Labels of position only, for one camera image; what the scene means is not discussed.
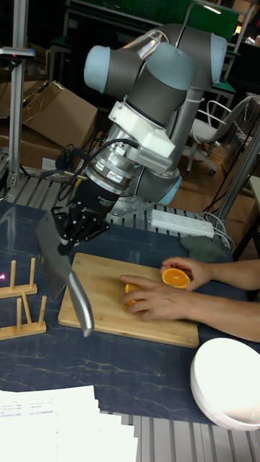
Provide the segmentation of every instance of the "chair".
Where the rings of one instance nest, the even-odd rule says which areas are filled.
[[[214,100],[208,101],[206,112],[199,109],[198,112],[205,114],[207,116],[208,123],[200,121],[198,118],[195,118],[192,124],[189,136],[191,136],[194,139],[194,143],[193,143],[192,148],[186,147],[183,151],[183,155],[186,155],[188,157],[188,167],[186,170],[187,176],[190,176],[191,174],[191,166],[192,166],[192,162],[194,161],[194,158],[197,158],[198,160],[202,160],[203,162],[208,164],[208,166],[211,167],[211,170],[209,171],[209,174],[211,176],[213,176],[216,173],[217,171],[216,165],[213,164],[213,162],[209,160],[207,156],[212,151],[215,141],[217,141],[223,135],[225,135],[225,133],[230,128],[231,123],[243,111],[243,109],[249,103],[250,99],[251,99],[251,96],[248,96],[243,101],[238,103],[234,107],[233,110],[226,108],[225,106],[223,106],[222,104]],[[223,120],[220,120],[218,117],[211,115],[209,113],[210,103],[214,103],[215,105],[218,105],[221,108],[224,108],[228,112],[228,115]],[[212,119],[218,121],[219,123],[218,128],[212,127],[212,124],[211,124]],[[202,143],[209,143],[210,146],[209,146],[208,152],[197,149],[198,144],[202,144]]]

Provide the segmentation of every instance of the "white bowl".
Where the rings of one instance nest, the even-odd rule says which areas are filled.
[[[191,391],[215,424],[229,430],[260,428],[260,354],[242,342],[204,343],[191,364]]]

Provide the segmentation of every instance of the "orange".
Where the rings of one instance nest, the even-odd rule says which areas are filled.
[[[141,287],[136,286],[135,284],[126,284],[125,294],[128,294],[129,292],[133,292],[134,290],[141,290]],[[135,302],[136,300],[130,300],[130,302],[127,302],[127,305],[132,305]]]
[[[165,284],[185,289],[191,280],[184,271],[178,268],[168,268],[162,273],[162,280]]]

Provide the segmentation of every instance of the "white power strip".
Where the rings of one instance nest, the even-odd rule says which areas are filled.
[[[208,236],[214,237],[214,228],[212,223],[200,219],[182,217],[181,215],[169,214],[152,210],[151,225],[154,228],[181,232],[190,236]]]

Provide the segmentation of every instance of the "cutting board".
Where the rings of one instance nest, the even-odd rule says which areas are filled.
[[[189,321],[144,323],[138,313],[134,315],[127,313],[126,307],[122,305],[121,298],[124,295],[125,284],[119,277],[122,274],[134,274],[161,282],[158,269],[85,253],[75,255],[72,268],[89,297],[96,331],[182,347],[196,348],[199,345],[196,323]],[[80,327],[68,288],[64,293],[58,322],[64,326]]]

